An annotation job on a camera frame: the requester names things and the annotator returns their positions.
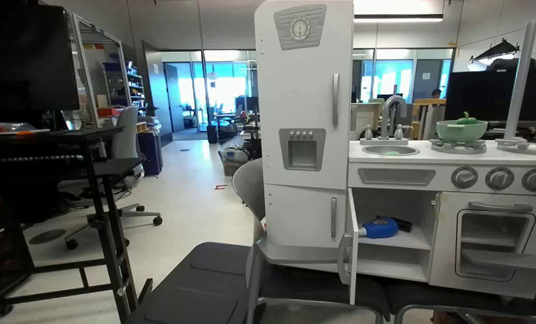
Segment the grey toy faucet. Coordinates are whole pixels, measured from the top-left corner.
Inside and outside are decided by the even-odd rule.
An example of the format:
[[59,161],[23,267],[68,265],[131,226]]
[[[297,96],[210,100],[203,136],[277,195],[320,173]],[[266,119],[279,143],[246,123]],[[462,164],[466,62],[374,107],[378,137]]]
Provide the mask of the grey toy faucet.
[[361,146],[388,146],[401,148],[406,146],[408,141],[403,137],[403,132],[397,125],[397,110],[405,107],[405,100],[401,96],[390,96],[379,114],[381,114],[381,130],[379,136],[374,137],[370,128],[365,128],[363,137],[360,139]]

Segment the white toy kitchen counter unit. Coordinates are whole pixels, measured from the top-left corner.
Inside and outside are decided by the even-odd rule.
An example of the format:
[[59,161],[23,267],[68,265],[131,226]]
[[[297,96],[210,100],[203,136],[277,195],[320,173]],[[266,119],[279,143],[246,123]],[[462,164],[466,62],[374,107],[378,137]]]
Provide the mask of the white toy kitchen counter unit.
[[536,154],[493,141],[477,154],[352,141],[347,168],[347,283],[374,276],[536,298]]

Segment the black computer monitor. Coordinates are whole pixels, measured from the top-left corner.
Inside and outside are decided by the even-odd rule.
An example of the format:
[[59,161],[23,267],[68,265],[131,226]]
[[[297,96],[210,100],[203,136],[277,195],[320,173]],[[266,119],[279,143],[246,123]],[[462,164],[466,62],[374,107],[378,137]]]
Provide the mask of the black computer monitor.
[[66,10],[0,0],[0,123],[65,130],[65,110],[77,110]]

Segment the white lower cabinet door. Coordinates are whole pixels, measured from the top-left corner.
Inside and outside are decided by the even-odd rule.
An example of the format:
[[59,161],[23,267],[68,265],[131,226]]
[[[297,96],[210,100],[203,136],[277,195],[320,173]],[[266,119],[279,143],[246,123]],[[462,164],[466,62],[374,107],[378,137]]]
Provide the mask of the white lower cabinet door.
[[345,233],[342,235],[338,247],[338,276],[340,281],[349,289],[347,303],[356,305],[356,281],[358,281],[358,240],[360,226],[354,208],[352,191],[347,191],[347,217],[345,217]]

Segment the grey toy sink basin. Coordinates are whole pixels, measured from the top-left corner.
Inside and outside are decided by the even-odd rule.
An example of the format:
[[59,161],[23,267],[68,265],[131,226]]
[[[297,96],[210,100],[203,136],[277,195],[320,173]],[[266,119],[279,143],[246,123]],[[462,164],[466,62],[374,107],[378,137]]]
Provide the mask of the grey toy sink basin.
[[379,157],[405,157],[405,155],[415,155],[419,150],[408,148],[408,146],[367,146],[363,148],[365,154],[374,154]]

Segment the grey stove knob middle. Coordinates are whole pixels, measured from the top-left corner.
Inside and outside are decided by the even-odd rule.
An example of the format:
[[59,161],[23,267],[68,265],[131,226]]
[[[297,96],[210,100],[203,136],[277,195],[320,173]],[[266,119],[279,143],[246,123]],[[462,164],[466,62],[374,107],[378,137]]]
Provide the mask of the grey stove knob middle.
[[507,168],[495,168],[486,175],[486,186],[493,191],[504,191],[514,182],[514,173]]

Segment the grey toy stove burner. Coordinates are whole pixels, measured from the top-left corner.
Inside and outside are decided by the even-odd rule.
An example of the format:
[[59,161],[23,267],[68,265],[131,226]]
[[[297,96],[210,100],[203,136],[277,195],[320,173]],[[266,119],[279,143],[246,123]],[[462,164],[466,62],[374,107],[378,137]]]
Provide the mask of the grey toy stove burner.
[[430,143],[433,152],[451,154],[451,155],[478,155],[487,152],[484,141],[453,143],[453,141],[432,139]]

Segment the blue toy bottle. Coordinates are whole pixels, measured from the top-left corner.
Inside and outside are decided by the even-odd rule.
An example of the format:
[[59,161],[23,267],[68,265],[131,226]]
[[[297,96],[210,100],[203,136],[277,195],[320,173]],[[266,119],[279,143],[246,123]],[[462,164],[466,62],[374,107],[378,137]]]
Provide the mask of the blue toy bottle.
[[363,224],[360,235],[363,238],[392,238],[399,231],[410,233],[412,224],[399,218],[376,218],[372,222]]

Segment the white toy fridge cupboard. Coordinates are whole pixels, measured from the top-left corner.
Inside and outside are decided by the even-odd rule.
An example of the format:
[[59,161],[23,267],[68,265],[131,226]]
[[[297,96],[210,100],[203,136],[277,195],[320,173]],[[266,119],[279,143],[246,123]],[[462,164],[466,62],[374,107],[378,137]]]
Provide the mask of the white toy fridge cupboard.
[[264,254],[333,263],[345,227],[352,0],[264,0],[254,13]]

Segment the grey office chair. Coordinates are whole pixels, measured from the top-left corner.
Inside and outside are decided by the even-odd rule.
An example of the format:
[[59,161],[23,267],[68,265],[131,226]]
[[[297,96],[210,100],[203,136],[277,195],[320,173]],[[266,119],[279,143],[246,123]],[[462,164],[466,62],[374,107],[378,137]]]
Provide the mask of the grey office chair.
[[[124,109],[117,116],[119,132],[110,139],[110,155],[106,161],[95,163],[95,175],[99,177],[99,195],[106,202],[106,193],[115,200],[126,197],[142,179],[144,166],[138,150],[137,110]],[[59,191],[74,208],[92,208],[93,193],[86,181],[65,181]]]

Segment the white toy oven door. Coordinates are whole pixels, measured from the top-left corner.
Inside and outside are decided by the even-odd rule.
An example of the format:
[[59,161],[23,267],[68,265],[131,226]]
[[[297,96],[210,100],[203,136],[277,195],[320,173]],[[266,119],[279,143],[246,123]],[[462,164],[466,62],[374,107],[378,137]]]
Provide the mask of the white toy oven door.
[[536,274],[495,265],[493,256],[536,258],[536,197],[442,195],[432,283],[529,298]]

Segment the green toy bell pepper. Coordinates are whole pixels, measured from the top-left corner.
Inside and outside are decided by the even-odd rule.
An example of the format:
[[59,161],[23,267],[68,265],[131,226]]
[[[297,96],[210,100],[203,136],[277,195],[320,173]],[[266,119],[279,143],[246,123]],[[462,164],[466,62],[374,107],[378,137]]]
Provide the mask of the green toy bell pepper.
[[464,116],[457,119],[457,125],[475,125],[475,123],[478,123],[478,119],[471,118],[468,112],[464,112]]

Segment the mint green toy pot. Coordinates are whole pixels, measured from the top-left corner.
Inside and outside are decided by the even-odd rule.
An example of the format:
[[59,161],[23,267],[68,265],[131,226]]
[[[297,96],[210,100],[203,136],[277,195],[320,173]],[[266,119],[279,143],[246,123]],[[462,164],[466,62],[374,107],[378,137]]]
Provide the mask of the mint green toy pot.
[[475,143],[484,137],[487,130],[486,121],[459,125],[457,121],[439,121],[437,137],[448,143]]

